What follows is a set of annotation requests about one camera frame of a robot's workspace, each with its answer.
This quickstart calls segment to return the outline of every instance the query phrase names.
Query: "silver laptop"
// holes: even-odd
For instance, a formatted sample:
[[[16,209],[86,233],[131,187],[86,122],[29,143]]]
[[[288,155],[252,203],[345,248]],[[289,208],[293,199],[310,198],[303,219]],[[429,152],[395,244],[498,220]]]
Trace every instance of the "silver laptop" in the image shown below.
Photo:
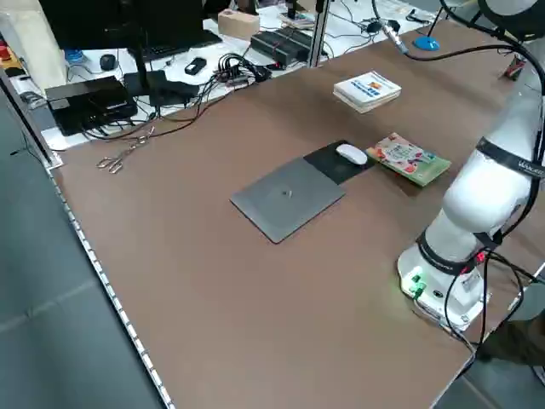
[[[231,201],[279,243],[344,194],[329,177],[298,158],[235,193]]]

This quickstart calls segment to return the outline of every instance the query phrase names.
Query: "small book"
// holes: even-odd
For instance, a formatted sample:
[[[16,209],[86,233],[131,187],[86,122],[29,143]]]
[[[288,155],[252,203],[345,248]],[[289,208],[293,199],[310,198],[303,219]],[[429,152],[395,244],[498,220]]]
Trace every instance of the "small book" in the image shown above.
[[[399,94],[401,94],[399,85],[385,79],[375,71],[342,81],[333,87],[333,95],[359,113],[365,113],[386,104],[397,98]]]
[[[295,13],[294,19],[288,17],[288,13],[280,13],[279,17],[281,21],[287,26],[298,28],[299,30],[314,27],[314,20],[312,16],[302,13],[300,11]]]
[[[396,133],[365,151],[374,160],[424,187],[450,167],[450,161],[413,145]]]

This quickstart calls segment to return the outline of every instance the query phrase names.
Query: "desk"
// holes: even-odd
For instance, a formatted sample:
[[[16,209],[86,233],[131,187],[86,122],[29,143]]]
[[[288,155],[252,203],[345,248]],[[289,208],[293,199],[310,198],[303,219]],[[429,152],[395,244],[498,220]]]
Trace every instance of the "desk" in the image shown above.
[[[364,18],[371,18],[373,17],[373,11],[370,6],[370,2],[354,2],[353,0],[345,0],[345,4],[350,8],[351,13],[353,15],[353,18],[356,21],[360,21]],[[398,0],[379,0],[378,2],[381,13],[385,18],[390,19],[396,19],[399,21],[401,25],[401,32],[408,32],[411,30],[415,30],[422,25],[414,22],[407,21],[405,19],[405,16],[414,8],[406,3],[402,3]],[[263,30],[271,30],[281,27],[282,22],[278,18],[278,15],[280,13],[283,13],[286,11],[286,7],[284,5],[278,5],[278,6],[270,6],[265,7],[263,9],[259,9],[259,14],[261,17],[261,27]],[[349,18],[349,13],[347,9],[342,5],[341,2],[335,2],[331,4],[330,11],[338,16],[341,16],[342,18]],[[218,25],[213,20],[205,20],[204,21],[204,28],[207,30],[212,31],[215,34],[219,34],[218,31]],[[359,34],[359,29],[350,24],[346,20],[342,20],[339,17],[335,17],[334,15],[330,15],[330,19],[327,26],[327,32],[328,35],[326,36],[326,43],[327,45],[324,46],[325,50],[328,53],[333,53],[334,56],[338,56],[343,54],[345,51],[353,51],[356,49],[359,45],[367,43],[371,44],[371,41],[364,40]],[[211,45],[209,47],[204,47],[201,49],[190,49],[188,52],[176,55],[174,57],[168,57],[163,58],[160,60],[155,60],[150,65],[149,63],[146,64],[146,67],[148,71],[152,70],[161,70],[164,69],[165,73],[167,75],[167,79],[170,81],[183,81],[188,84],[204,84],[206,83],[212,74],[214,73],[214,70],[217,68],[217,63],[220,57],[226,53],[238,53],[242,55],[247,48],[249,47],[250,43],[244,40],[240,40],[237,38],[229,37],[229,36],[223,36],[220,35],[221,39],[223,40],[223,43]],[[375,42],[379,42],[385,39],[385,36],[380,33],[377,35],[374,39]],[[97,50],[89,50],[84,52],[87,60],[83,63],[85,67],[91,71],[91,72],[100,72],[100,64],[99,60],[100,57],[103,54],[113,54],[115,56],[118,56],[119,59],[119,65],[121,69],[117,69],[112,72],[101,72],[99,74],[89,74],[88,71],[86,71],[84,68],[80,66],[74,66],[70,69],[69,72],[69,78],[72,77],[73,82],[79,82],[84,80],[89,80],[92,78],[101,78],[101,77],[108,77],[111,75],[114,75],[117,79],[122,79],[122,72],[136,72],[136,64],[132,56],[127,52],[126,49],[97,49]],[[186,75],[184,73],[184,68],[189,64],[195,57],[202,57],[205,58],[208,61],[208,65],[196,76],[192,77],[189,75]],[[257,51],[254,51],[253,49],[250,49],[250,51],[247,53],[246,57],[254,62],[255,64],[271,64],[273,60],[269,59],[265,55],[262,55],[258,53]],[[294,70],[297,70],[301,67],[305,66],[304,63],[298,64],[296,66],[291,67],[290,69],[286,70],[285,72],[274,72],[273,76],[277,77],[280,75],[283,75],[287,72],[292,72]],[[210,99],[217,98],[219,96],[225,95],[228,92],[230,92],[231,89],[228,87],[218,87],[217,89],[213,90],[210,94]],[[143,108],[143,110],[139,110],[138,114],[133,117],[133,119],[145,119],[146,118],[146,112],[151,112],[153,108],[147,105],[147,102],[149,102],[147,97],[141,97],[141,102],[139,103],[140,106]],[[180,110],[181,107],[173,107],[173,108],[162,108],[162,112],[172,113]],[[109,132],[116,132],[118,131],[117,127],[111,127],[107,128],[106,131]],[[80,143],[85,143],[87,141],[87,138],[85,138],[81,134],[72,135],[68,137],[64,137],[58,128],[52,128],[50,130],[45,130],[43,132],[43,136],[46,140],[46,142],[53,148],[53,149],[66,149],[68,147],[72,147],[75,145],[78,145]]]
[[[490,41],[450,22],[437,35],[445,52]],[[410,311],[395,261],[500,111],[508,63],[491,52],[422,64],[379,43],[231,95],[116,176],[95,163],[117,143],[62,155],[56,180],[178,407],[422,409],[442,394],[468,351]],[[372,69],[403,87],[397,100],[361,115],[331,94]],[[421,190],[375,166],[280,245],[229,202],[295,157],[392,131],[451,169]],[[544,232],[539,202],[501,253],[536,271]],[[497,269],[490,286],[496,325],[515,291]]]

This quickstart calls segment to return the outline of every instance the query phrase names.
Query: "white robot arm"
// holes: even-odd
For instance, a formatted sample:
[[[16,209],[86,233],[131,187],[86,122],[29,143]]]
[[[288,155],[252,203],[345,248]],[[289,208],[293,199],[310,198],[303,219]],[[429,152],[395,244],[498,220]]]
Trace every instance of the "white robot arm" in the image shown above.
[[[528,50],[545,65],[545,0],[479,0],[479,7],[489,20],[517,39],[535,40]],[[398,260],[403,292],[417,295],[418,302],[444,323],[448,292],[449,321],[457,330],[469,326],[488,298],[484,297],[479,271],[474,264],[468,268],[468,260],[483,247],[479,234],[492,237],[502,229],[528,200],[530,175],[543,172],[532,163],[543,123],[542,102],[542,82],[534,67],[526,64],[490,132],[446,192],[442,210]],[[514,155],[506,160],[518,161],[519,169],[483,153],[488,153],[487,147],[507,152],[504,159],[509,153]],[[463,265],[462,272],[456,270]]]

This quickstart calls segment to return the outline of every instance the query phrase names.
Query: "black box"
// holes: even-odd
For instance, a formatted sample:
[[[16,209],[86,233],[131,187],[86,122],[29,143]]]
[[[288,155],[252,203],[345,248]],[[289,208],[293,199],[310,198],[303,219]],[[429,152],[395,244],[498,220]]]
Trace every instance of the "black box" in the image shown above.
[[[45,94],[65,136],[130,118],[138,111],[135,101],[113,76],[49,88]]]
[[[275,32],[258,32],[252,36],[252,49],[288,66],[301,61],[306,62],[310,54],[313,38],[292,27],[284,27]]]

